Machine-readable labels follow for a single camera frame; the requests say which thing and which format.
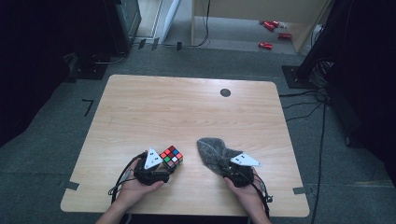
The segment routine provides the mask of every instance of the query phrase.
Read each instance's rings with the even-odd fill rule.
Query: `white triangular marker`
[[[146,158],[145,169],[147,170],[160,164],[161,162],[163,162],[163,159],[160,157],[160,155],[158,155],[154,149],[150,148],[148,150],[148,157]]]
[[[231,158],[231,162],[242,166],[262,166],[259,161],[254,160],[245,152],[239,156]]]

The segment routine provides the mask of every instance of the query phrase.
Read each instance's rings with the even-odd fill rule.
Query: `person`
[[[134,168],[138,161],[134,161],[131,166],[131,173],[128,179],[134,178]],[[267,215],[265,215],[262,201],[257,194],[257,191],[250,185],[242,188],[236,188],[231,179],[224,177],[224,182],[227,187],[235,194],[238,201],[247,211],[249,217],[254,224],[271,224]],[[121,185],[119,196],[116,201],[111,204],[102,216],[96,221],[96,224],[119,224],[122,216],[135,204],[137,204],[146,194],[159,189],[163,185],[163,181],[158,181],[151,186],[143,185],[138,180],[124,182]],[[254,181],[257,188],[261,188],[259,180]]]

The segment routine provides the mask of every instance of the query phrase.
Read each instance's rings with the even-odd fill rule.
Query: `gray fluffy object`
[[[199,139],[197,146],[204,165],[218,175],[223,175],[221,168],[228,167],[232,157],[242,153],[242,151],[227,148],[223,140],[214,137]]]

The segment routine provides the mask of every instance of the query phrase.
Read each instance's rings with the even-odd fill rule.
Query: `gray carpet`
[[[63,212],[60,204],[64,189],[58,185],[73,172],[110,75],[265,80],[275,82],[279,94],[287,94],[303,90],[288,88],[281,65],[299,65],[303,60],[301,55],[273,52],[134,47],[124,60],[107,68],[103,80],[61,84],[26,132],[0,148],[0,223],[93,223],[101,216]],[[94,100],[86,117],[89,102],[82,99]],[[281,98],[283,106],[315,101],[312,95]],[[285,117],[307,115],[315,106],[285,108]],[[315,223],[395,223],[396,190],[383,163],[364,148],[346,147],[334,109],[329,105],[325,110],[322,182]],[[311,212],[317,192],[322,112],[320,106],[308,118],[288,121]],[[309,223],[311,217],[312,213],[304,218],[272,220]]]

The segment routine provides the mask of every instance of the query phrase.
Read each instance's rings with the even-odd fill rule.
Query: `rubik's cube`
[[[166,169],[173,172],[183,162],[183,155],[174,147],[170,146],[160,155]]]

